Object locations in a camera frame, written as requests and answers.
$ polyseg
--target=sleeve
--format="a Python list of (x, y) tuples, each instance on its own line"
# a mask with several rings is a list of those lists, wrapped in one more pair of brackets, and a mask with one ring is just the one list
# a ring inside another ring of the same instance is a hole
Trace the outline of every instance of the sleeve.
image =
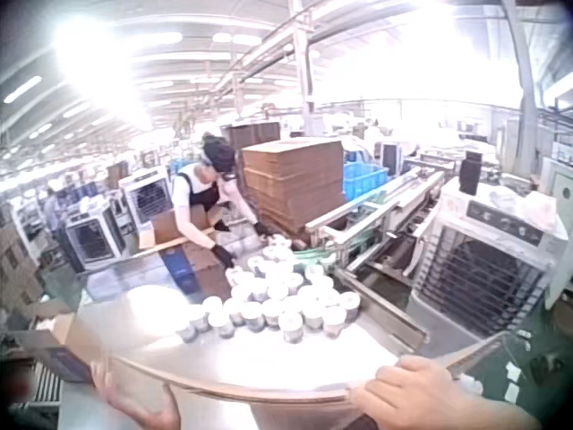
[(252, 212), (251, 207), (239, 192), (239, 189), (236, 186), (236, 180), (229, 182), (219, 182), (218, 189), (219, 193), (221, 194), (221, 201), (229, 200), (233, 202), (241, 215), (247, 218), (250, 223), (256, 224), (257, 217)]
[(173, 192), (171, 202), (176, 208), (189, 207), (189, 184), (182, 177), (176, 176), (173, 180)]

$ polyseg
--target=person in background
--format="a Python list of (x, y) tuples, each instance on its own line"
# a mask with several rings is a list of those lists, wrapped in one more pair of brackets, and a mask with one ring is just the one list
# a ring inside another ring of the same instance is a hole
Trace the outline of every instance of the person in background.
[(61, 210), (60, 205), (57, 202), (56, 193), (52, 188), (47, 189), (47, 198), (44, 203), (44, 215), (46, 216), (47, 229), (50, 230), (52, 236), (54, 236), (60, 226)]
[(254, 226), (261, 237), (270, 234), (261, 224), (244, 200), (236, 186), (233, 175), (235, 151), (223, 138), (206, 134), (203, 136), (203, 154), (200, 163), (185, 166), (175, 176), (172, 202), (175, 208), (175, 220), (179, 232), (189, 240), (212, 253), (226, 268), (234, 267), (233, 255), (223, 246), (201, 232), (193, 223), (191, 209), (202, 206), (207, 213), (210, 225), (217, 231), (230, 231), (221, 220), (221, 203), (232, 202), (239, 212)]
[[(175, 395), (164, 385), (165, 407), (150, 412), (119, 393), (113, 375), (93, 364), (92, 375), (101, 398), (124, 412), (144, 430), (180, 430)], [(522, 408), (484, 399), (464, 391), (448, 370), (434, 361), (403, 356), (381, 367), (365, 386), (350, 391), (350, 401), (384, 430), (538, 430), (539, 422)]]

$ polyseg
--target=black apron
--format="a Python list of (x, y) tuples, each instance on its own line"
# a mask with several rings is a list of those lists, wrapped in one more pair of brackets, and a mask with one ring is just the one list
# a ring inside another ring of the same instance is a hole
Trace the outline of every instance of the black apron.
[(211, 187), (207, 188), (205, 191), (200, 193), (194, 193), (193, 187), (191, 185), (191, 178), (185, 173), (178, 173), (178, 176), (182, 177), (185, 182), (189, 185), (189, 207), (195, 205), (202, 205), (205, 208), (205, 212), (208, 212), (213, 206), (215, 206), (219, 199), (218, 185), (217, 182), (213, 182)]

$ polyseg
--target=black gloves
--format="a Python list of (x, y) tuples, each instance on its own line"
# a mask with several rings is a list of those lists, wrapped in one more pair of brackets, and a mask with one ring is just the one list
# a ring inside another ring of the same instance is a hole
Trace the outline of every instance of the black gloves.
[(253, 227), (254, 227), (254, 231), (256, 231), (257, 235), (259, 235), (259, 236), (263, 236), (263, 237), (272, 236), (272, 233), (270, 233), (269, 228), (267, 226), (265, 226), (264, 224), (261, 224), (260, 222), (257, 222), (256, 224), (254, 224)]
[(225, 224), (221, 219), (215, 223), (213, 228), (217, 231), (225, 231), (227, 233), (231, 231), (230, 228), (227, 227), (227, 224)]
[(211, 252), (214, 253), (218, 260), (223, 263), (225, 269), (235, 267), (235, 263), (233, 262), (233, 255), (223, 246), (215, 245), (211, 248)]

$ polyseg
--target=machine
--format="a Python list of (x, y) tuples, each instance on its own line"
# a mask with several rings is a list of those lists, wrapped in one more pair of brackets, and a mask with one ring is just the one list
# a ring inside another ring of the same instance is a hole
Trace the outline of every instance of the machine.
[(491, 185), (479, 184), (477, 196), (458, 188), (454, 178), (441, 189), (406, 310), (447, 337), (438, 343), (452, 350), (514, 329), (544, 293), (552, 305), (560, 291), (549, 286), (568, 242), (560, 222), (542, 231), (518, 207), (499, 208)]
[(128, 228), (132, 223), (132, 219), (124, 195), (120, 190), (109, 190), (106, 192), (106, 195), (117, 226), (120, 230)]
[(171, 184), (164, 167), (139, 170), (120, 179), (119, 186), (138, 230), (147, 228), (155, 215), (173, 209)]
[(125, 241), (109, 202), (99, 196), (83, 200), (65, 224), (66, 233), (88, 271), (99, 270), (125, 257)]

